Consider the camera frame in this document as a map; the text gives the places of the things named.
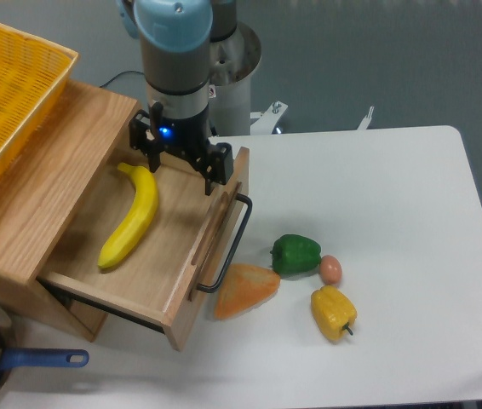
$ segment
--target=cable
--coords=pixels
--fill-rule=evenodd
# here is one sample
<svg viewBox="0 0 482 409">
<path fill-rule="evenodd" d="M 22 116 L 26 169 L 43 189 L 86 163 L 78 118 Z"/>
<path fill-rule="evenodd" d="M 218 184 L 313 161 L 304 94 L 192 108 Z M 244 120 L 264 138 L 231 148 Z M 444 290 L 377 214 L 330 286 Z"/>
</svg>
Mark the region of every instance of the cable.
<svg viewBox="0 0 482 409">
<path fill-rule="evenodd" d="M 122 77 L 124 74 L 139 74 L 139 75 L 145 75 L 144 72 L 141 71 L 134 71 L 134 70 L 128 70 L 128 71 L 122 71 L 118 74 L 116 74 L 114 77 L 109 79 L 107 82 L 104 84 L 100 85 L 99 88 L 106 88 L 108 87 L 113 81 L 116 81 L 118 78 Z"/>
</svg>

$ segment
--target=gray floor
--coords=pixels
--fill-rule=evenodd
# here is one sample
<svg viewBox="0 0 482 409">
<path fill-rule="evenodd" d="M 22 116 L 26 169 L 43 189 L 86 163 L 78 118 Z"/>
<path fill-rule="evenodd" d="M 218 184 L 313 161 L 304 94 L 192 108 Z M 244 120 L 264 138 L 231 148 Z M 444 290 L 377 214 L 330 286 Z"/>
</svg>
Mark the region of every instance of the gray floor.
<svg viewBox="0 0 482 409">
<path fill-rule="evenodd" d="M 238 0 L 259 35 L 253 110 L 281 100 L 287 132 L 448 124 L 465 141 L 482 202 L 482 0 Z M 102 84 L 141 69 L 113 0 L 0 2 L 0 22 L 81 54 L 73 77 Z M 144 102 L 126 76 L 110 89 Z"/>
</svg>

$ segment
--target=blue led light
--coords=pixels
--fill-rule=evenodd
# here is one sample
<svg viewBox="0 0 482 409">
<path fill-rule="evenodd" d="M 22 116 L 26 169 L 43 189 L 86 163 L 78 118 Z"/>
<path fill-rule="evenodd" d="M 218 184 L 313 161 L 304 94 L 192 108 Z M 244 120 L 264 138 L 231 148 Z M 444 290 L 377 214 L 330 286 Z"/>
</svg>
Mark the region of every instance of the blue led light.
<svg viewBox="0 0 482 409">
<path fill-rule="evenodd" d="M 171 136 L 173 136 L 173 131 L 169 128 L 165 128 L 164 126 L 162 126 L 161 128 L 158 128 L 158 130 L 164 138 L 170 138 Z"/>
</svg>

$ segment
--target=blue handle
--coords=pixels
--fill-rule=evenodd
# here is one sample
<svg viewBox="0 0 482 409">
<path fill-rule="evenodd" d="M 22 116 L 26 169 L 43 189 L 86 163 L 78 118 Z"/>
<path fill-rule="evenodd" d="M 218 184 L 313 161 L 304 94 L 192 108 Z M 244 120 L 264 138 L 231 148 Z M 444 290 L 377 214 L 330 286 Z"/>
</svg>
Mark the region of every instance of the blue handle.
<svg viewBox="0 0 482 409">
<path fill-rule="evenodd" d="M 88 362 L 88 351 L 83 349 L 7 348 L 1 355 L 0 370 L 17 366 L 81 368 Z"/>
</svg>

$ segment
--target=toy vegetable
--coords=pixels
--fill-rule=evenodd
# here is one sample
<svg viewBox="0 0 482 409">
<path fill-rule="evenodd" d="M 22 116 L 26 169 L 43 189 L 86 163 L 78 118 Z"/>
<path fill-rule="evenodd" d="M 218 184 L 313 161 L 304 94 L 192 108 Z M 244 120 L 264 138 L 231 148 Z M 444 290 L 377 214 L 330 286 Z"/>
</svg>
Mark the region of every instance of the toy vegetable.
<svg viewBox="0 0 482 409">
<path fill-rule="evenodd" d="M 280 274 L 298 274 L 320 264 L 320 245 L 298 234 L 285 234 L 273 244 L 272 267 Z"/>
<path fill-rule="evenodd" d="M 353 303 L 332 285 L 325 285 L 311 295 L 311 312 L 318 328 L 331 341 L 337 341 L 357 318 Z"/>
<path fill-rule="evenodd" d="M 231 264 L 218 290 L 215 318 L 225 320 L 262 303 L 277 292 L 281 278 L 269 268 Z"/>
<path fill-rule="evenodd" d="M 110 268 L 119 264 L 139 243 L 158 211 L 158 185 L 145 166 L 131 166 L 124 162 L 118 170 L 135 185 L 135 197 L 128 214 L 101 248 L 97 266 Z"/>
</svg>

